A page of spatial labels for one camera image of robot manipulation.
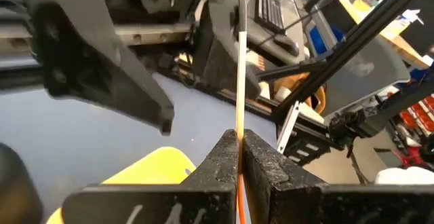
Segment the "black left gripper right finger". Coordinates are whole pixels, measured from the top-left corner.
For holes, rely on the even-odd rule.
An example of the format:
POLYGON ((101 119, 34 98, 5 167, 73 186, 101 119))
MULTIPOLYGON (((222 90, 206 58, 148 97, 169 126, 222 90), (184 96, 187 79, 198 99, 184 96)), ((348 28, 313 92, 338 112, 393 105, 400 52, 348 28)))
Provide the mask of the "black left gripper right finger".
POLYGON ((429 185, 330 185, 244 132, 243 179, 253 223, 432 223, 429 185))

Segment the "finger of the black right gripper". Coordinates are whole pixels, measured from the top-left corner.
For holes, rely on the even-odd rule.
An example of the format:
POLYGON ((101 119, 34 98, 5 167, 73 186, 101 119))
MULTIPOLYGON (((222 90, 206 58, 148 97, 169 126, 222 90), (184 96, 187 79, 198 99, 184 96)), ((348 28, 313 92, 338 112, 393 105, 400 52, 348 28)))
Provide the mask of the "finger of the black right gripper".
POLYGON ((237 91, 238 45, 231 20, 235 8, 206 1, 194 37, 192 69, 201 83, 217 90, 237 91))
POLYGON ((30 0, 30 21, 51 96, 95 103, 170 134, 174 106, 116 34, 104 0, 30 0))

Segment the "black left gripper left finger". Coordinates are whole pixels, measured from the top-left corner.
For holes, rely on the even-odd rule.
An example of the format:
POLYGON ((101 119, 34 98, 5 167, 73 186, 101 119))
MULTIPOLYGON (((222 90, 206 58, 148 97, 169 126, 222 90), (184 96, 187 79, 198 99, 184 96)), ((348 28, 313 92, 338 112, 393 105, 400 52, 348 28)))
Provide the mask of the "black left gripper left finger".
POLYGON ((76 224, 234 223, 238 144, 226 130, 199 167, 177 185, 90 185, 62 205, 76 224))

